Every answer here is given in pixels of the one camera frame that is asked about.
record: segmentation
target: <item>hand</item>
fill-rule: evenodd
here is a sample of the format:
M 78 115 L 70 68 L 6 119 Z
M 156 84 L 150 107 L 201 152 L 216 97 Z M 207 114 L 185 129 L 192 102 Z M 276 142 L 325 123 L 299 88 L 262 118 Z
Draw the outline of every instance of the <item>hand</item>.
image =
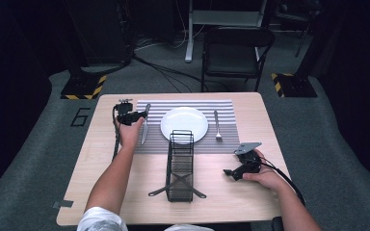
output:
M 144 118 L 140 117 L 137 122 L 131 126 L 119 124 L 119 141 L 122 147 L 134 148 L 140 134 L 140 128 L 144 123 Z
M 261 153 L 259 150 L 254 149 L 254 151 L 257 153 L 257 155 L 260 158 L 264 158 L 263 153 Z M 271 168 L 263 166 L 263 165 L 261 166 L 260 171 L 258 173 L 244 173 L 243 179 L 257 181 L 264 187 L 270 188 L 276 192 L 278 191 L 280 187 L 285 186 L 287 184 Z

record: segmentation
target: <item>silver fork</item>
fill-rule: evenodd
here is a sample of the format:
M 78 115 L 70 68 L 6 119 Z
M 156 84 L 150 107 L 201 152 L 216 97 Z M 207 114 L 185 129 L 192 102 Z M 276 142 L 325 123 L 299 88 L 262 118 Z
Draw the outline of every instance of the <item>silver fork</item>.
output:
M 219 121 L 218 121 L 218 112 L 215 110 L 213 112 L 213 114 L 215 115 L 215 122 L 216 122 L 216 141 L 221 141 L 222 140 L 222 136 L 221 134 L 219 133 Z

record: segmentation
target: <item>plate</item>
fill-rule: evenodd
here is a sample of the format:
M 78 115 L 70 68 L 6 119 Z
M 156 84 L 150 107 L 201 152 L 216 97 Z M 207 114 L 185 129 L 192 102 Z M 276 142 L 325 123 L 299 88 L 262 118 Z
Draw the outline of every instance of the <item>plate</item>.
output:
M 208 131 L 208 119 L 199 110 L 189 107 L 174 108 L 161 119 L 161 132 L 170 139 L 173 130 L 189 130 L 194 134 L 194 142 L 199 141 Z

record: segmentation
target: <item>placemat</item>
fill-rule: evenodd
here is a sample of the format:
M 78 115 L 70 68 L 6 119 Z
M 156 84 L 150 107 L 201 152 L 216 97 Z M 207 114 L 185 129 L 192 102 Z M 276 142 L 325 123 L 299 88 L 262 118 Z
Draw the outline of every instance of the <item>placemat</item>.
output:
M 208 120 L 208 131 L 195 142 L 194 154 L 233 154 L 239 146 L 239 135 L 232 101 L 226 100 L 139 100 L 136 111 L 145 111 L 146 104 L 151 104 L 148 113 L 148 134 L 141 145 L 143 129 L 140 131 L 136 154 L 167 154 L 169 141 L 161 132 L 161 119 L 169 110 L 178 107 L 190 107 L 201 111 Z M 216 123 L 214 111 L 218 111 L 219 128 L 222 141 L 216 141 Z

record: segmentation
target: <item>camera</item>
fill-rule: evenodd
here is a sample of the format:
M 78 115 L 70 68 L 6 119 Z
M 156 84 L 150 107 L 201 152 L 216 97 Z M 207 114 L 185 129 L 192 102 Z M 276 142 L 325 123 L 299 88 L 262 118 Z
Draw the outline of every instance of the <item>camera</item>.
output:
M 242 165 L 234 170 L 224 169 L 224 173 L 233 177 L 235 181 L 242 179 L 243 173 L 257 173 L 260 171 L 261 159 L 254 151 L 261 142 L 245 142 L 234 151 Z
M 120 104 L 115 107 L 115 110 L 119 112 L 117 121 L 128 126 L 133 122 L 137 122 L 140 117 L 146 118 L 147 116 L 147 112 L 131 112 L 133 111 L 133 104 L 129 102 L 131 100 L 132 99 L 120 99 Z

